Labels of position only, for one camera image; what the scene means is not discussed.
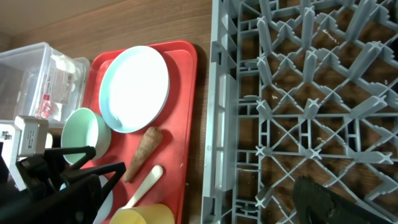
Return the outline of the light green bowl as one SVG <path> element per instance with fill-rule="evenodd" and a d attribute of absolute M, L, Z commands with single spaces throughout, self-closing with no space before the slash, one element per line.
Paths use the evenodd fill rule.
<path fill-rule="evenodd" d="M 88 108 L 79 108 L 67 119 L 62 131 L 61 146 L 95 148 L 93 160 L 103 157 L 111 144 L 111 128 L 104 119 Z"/>

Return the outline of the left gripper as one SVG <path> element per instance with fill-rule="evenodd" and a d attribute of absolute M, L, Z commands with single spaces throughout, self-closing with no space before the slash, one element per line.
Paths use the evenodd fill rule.
<path fill-rule="evenodd" d="M 111 173 L 108 182 L 101 188 L 105 199 L 126 171 L 123 162 L 82 169 L 96 155 L 93 146 L 45 148 L 43 155 L 23 159 L 1 158 L 1 202 L 20 198 L 36 201 L 59 190 L 62 178 L 66 185 L 77 183 L 86 177 Z M 62 158 L 69 168 L 62 171 Z"/>

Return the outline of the small light blue plate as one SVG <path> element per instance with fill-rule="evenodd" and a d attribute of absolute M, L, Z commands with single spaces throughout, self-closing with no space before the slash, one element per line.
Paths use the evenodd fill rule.
<path fill-rule="evenodd" d="M 102 187 L 104 187 L 105 184 L 108 182 L 108 179 L 103 175 L 99 176 L 99 180 Z M 63 190 L 64 188 L 66 188 L 66 185 L 62 184 L 60 190 Z M 113 192 L 110 191 L 105 201 L 100 206 L 96 218 L 93 221 L 93 224 L 100 224 L 103 221 L 105 221 L 111 212 L 112 206 L 113 206 Z"/>

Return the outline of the yellow plastic cup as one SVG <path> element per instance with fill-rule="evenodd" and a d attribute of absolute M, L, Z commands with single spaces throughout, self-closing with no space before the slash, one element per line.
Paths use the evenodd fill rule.
<path fill-rule="evenodd" d="M 172 211 L 163 204 L 118 210 L 110 224 L 175 224 Z"/>

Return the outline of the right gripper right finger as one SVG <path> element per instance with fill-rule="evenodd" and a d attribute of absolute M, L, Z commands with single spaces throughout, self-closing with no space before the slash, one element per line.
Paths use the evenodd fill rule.
<path fill-rule="evenodd" d="M 293 201 L 301 224 L 389 224 L 306 177 L 295 181 Z"/>

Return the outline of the white plastic spoon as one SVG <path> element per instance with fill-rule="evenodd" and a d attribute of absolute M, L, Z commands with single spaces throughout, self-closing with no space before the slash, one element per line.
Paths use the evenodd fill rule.
<path fill-rule="evenodd" d="M 157 183 L 157 181 L 162 177 L 163 173 L 164 170 L 162 166 L 154 166 L 143 180 L 142 184 L 136 190 L 134 195 L 131 197 L 128 203 L 122 207 L 122 209 L 130 209 L 135 206 L 135 204 L 140 201 L 140 199 Z"/>

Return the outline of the red snack wrapper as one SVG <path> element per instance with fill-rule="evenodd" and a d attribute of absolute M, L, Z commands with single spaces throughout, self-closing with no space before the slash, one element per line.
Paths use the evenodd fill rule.
<path fill-rule="evenodd" d="M 50 95 L 44 94 L 39 106 L 36 109 L 35 116 L 45 119 L 59 119 L 58 103 L 50 101 Z"/>

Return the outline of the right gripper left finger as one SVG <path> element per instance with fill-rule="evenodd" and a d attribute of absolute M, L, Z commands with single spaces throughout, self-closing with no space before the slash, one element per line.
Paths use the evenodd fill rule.
<path fill-rule="evenodd" d="M 97 175 L 44 198 L 1 186 L 1 223 L 92 223 L 103 202 Z"/>

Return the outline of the brown carrot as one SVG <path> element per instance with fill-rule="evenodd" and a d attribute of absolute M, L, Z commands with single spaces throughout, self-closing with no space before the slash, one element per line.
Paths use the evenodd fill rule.
<path fill-rule="evenodd" d="M 145 161 L 155 151 L 162 140 L 163 134 L 160 128 L 148 128 L 140 140 L 139 145 L 132 157 L 131 163 L 123 176 L 123 181 L 125 183 L 130 182 L 134 178 L 143 163 L 145 163 Z"/>

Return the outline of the large light blue plate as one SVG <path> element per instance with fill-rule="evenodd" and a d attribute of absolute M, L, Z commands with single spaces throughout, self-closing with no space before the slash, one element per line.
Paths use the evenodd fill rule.
<path fill-rule="evenodd" d="M 163 56 L 138 45 L 120 53 L 106 69 L 98 96 L 106 124 L 119 133 L 136 132 L 158 117 L 170 90 Z"/>

